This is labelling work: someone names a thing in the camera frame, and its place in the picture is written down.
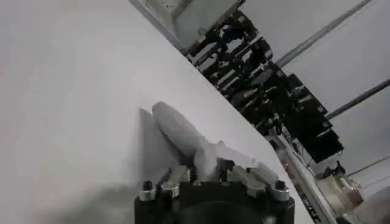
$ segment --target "black equipment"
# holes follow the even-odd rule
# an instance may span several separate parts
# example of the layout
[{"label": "black equipment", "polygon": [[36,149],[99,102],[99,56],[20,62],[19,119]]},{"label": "black equipment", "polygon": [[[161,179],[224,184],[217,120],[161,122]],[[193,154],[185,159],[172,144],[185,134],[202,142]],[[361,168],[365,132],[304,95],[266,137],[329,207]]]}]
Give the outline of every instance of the black equipment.
[{"label": "black equipment", "polygon": [[[189,53],[195,56],[214,44],[194,66],[262,135],[280,135],[286,127],[317,163],[343,150],[325,117],[328,111],[296,75],[287,76],[272,62],[270,45],[257,34],[237,10],[192,47]],[[238,39],[241,44],[229,50]],[[206,67],[209,58],[214,62]]]},{"label": "black equipment", "polygon": [[220,181],[190,182],[175,170],[165,182],[144,182],[134,201],[135,224],[294,223],[295,202],[284,182],[264,184],[267,175],[254,179],[257,168],[226,162]]}]

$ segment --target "metal pipe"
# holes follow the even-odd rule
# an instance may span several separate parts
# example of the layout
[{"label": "metal pipe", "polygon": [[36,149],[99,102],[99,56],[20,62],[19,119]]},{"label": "metal pipe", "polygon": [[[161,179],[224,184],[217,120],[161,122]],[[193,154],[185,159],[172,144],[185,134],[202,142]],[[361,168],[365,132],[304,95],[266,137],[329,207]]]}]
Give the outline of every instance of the metal pipe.
[{"label": "metal pipe", "polygon": [[289,51],[286,55],[284,55],[281,59],[279,59],[276,62],[276,64],[279,66],[279,68],[286,66],[288,63],[290,63],[296,57],[298,57],[301,53],[303,53],[305,50],[307,50],[309,47],[311,47],[315,42],[320,40],[322,37],[326,36],[326,34],[330,33],[333,29],[338,27],[346,19],[350,18],[356,12],[359,12],[362,8],[364,8],[368,3],[372,2],[372,1],[373,0],[364,0],[361,3],[359,3],[358,5],[356,5],[354,8],[348,10],[348,12],[339,16],[338,18],[333,20],[330,24],[326,25],[320,31],[318,31],[313,36],[311,36],[309,39],[305,40],[300,45],[295,47],[293,50]]},{"label": "metal pipe", "polygon": [[353,100],[351,100],[349,103],[343,105],[342,107],[336,109],[335,111],[331,112],[331,113],[328,113],[325,118],[330,120],[336,116],[339,116],[340,114],[342,114],[343,112],[345,112],[346,110],[348,109],[351,109],[352,107],[358,105],[359,103],[361,103],[362,101],[370,98],[371,96],[373,96],[374,94],[378,93],[379,91],[385,89],[386,87],[388,87],[390,85],[390,79],[387,79],[385,80],[384,82],[382,82],[381,84],[375,86],[374,88],[372,89],[369,89],[367,90],[366,92],[364,92],[362,95],[354,98]]},{"label": "metal pipe", "polygon": [[378,161],[376,161],[376,162],[374,162],[374,163],[372,163],[370,165],[367,165],[367,166],[365,166],[363,168],[360,168],[360,169],[358,169],[358,170],[348,174],[347,177],[351,177],[351,176],[353,176],[353,175],[355,175],[355,174],[357,174],[359,172],[362,172],[362,171],[364,171],[364,170],[366,170],[366,169],[368,169],[368,168],[370,168],[370,167],[372,167],[372,166],[374,166],[374,165],[376,165],[378,163],[382,163],[383,161],[387,160],[388,158],[390,158],[390,156],[386,156],[386,157],[384,157],[382,159],[379,159]]},{"label": "metal pipe", "polygon": [[372,182],[372,183],[369,183],[369,184],[367,184],[367,185],[365,185],[365,186],[363,186],[363,187],[361,187],[361,188],[367,189],[369,186],[372,186],[372,185],[374,185],[374,184],[376,184],[376,183],[379,183],[379,182],[381,182],[381,181],[384,181],[385,179],[388,179],[388,178],[390,178],[390,176],[388,176],[388,177],[383,177],[383,178],[381,178],[381,179],[379,179],[379,180],[376,180],[376,181],[374,181],[374,182]]}]

